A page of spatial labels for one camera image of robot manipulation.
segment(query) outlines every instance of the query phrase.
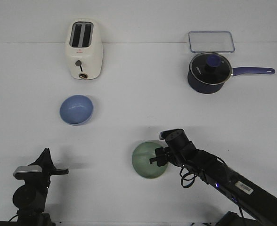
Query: blue bowl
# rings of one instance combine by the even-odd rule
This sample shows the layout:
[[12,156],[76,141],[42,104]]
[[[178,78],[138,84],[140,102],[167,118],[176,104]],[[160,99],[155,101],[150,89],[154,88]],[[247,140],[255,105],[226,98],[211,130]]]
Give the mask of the blue bowl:
[[66,99],[60,107],[63,121],[71,125],[79,125],[88,121],[93,112],[93,103],[83,95],[74,95]]

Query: blue handle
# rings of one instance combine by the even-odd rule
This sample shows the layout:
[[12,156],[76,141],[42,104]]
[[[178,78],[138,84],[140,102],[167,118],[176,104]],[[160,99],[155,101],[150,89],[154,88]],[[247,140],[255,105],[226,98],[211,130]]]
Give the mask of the blue handle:
[[233,76],[240,74],[274,74],[276,71],[270,67],[236,67],[233,68]]

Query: plastic container lid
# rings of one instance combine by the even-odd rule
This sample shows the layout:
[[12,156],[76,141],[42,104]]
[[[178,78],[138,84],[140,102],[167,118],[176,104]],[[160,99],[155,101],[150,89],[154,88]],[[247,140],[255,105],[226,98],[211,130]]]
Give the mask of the plastic container lid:
[[233,53],[235,45],[228,31],[191,31],[188,34],[192,53]]

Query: sticker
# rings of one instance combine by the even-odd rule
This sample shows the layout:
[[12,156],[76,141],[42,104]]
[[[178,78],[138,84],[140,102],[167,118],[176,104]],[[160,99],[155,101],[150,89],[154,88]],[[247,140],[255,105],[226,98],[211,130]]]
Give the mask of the sticker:
[[251,194],[253,192],[252,188],[250,188],[249,186],[245,185],[241,181],[238,181],[237,183],[235,183],[235,186],[237,188],[240,188],[242,191],[244,191],[247,194]]

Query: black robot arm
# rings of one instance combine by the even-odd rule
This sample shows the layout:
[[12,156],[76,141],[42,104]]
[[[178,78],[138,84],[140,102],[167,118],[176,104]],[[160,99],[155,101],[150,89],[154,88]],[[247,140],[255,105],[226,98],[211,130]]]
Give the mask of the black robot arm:
[[50,185],[50,176],[68,174],[68,169],[57,169],[45,148],[38,159],[27,165],[19,166],[14,177],[24,180],[24,185],[18,188],[13,195],[13,203],[19,208],[17,222],[0,221],[0,226],[55,226],[50,215],[43,213]]
[[264,226],[277,226],[277,198],[250,180],[232,170],[219,157],[196,149],[182,129],[162,132],[168,147],[155,150],[156,157],[150,164],[158,166],[168,161],[186,168],[190,174],[201,178],[207,184],[237,204]]

